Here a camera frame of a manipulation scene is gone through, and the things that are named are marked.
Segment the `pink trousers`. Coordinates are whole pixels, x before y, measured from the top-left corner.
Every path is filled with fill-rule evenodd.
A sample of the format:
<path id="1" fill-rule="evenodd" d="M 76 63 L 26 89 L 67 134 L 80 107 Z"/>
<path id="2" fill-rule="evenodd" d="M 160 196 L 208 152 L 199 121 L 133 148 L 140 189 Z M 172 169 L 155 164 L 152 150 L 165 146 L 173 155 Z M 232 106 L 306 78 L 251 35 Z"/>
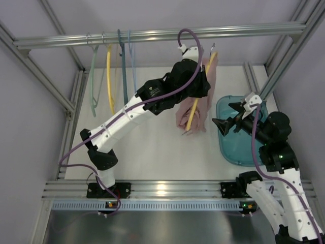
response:
<path id="1" fill-rule="evenodd" d="M 190 129 L 187 131 L 186 126 L 190 118 L 191 109 L 195 98 L 187 98 L 181 102 L 178 111 L 176 112 L 176 126 L 184 131 L 184 134 L 196 134 L 206 132 L 205 122 L 208 117 L 208 112 L 212 106 L 212 98 L 216 86 L 216 69 L 218 65 L 218 53 L 214 52 L 211 58 L 205 57 L 202 60 L 203 65 L 207 70 L 207 80 L 211 86 L 208 91 L 208 96 L 200 98 L 193 114 Z"/>

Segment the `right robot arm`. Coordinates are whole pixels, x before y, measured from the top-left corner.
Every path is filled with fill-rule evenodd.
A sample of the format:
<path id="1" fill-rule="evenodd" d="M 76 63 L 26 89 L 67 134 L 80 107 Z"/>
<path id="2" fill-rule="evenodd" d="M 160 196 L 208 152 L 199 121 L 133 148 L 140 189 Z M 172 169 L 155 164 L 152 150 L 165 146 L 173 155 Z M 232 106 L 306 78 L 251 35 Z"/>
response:
<path id="1" fill-rule="evenodd" d="M 291 133 L 287 115 L 275 111 L 260 121 L 259 104 L 252 105 L 256 114 L 247 117 L 240 102 L 229 106 L 238 112 L 235 117 L 212 121 L 223 136 L 231 129 L 251 136 L 256 170 L 239 174 L 236 182 L 267 218 L 276 243 L 324 243 L 324 232 L 302 186 L 296 154 L 287 141 Z"/>

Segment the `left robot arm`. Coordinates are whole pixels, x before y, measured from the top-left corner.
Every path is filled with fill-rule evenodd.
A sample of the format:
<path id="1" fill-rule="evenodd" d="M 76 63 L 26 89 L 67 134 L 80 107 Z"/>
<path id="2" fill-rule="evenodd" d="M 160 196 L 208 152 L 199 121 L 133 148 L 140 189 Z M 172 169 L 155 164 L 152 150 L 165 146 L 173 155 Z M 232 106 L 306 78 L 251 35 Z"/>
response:
<path id="1" fill-rule="evenodd" d="M 207 77 L 207 60 L 196 62 L 184 58 L 164 77 L 144 83 L 129 102 L 108 121 L 95 129 L 83 129 L 82 141 L 96 170 L 101 190 L 115 185 L 113 168 L 118 159 L 113 146 L 127 133 L 148 119 L 192 98 L 207 98 L 211 84 Z"/>

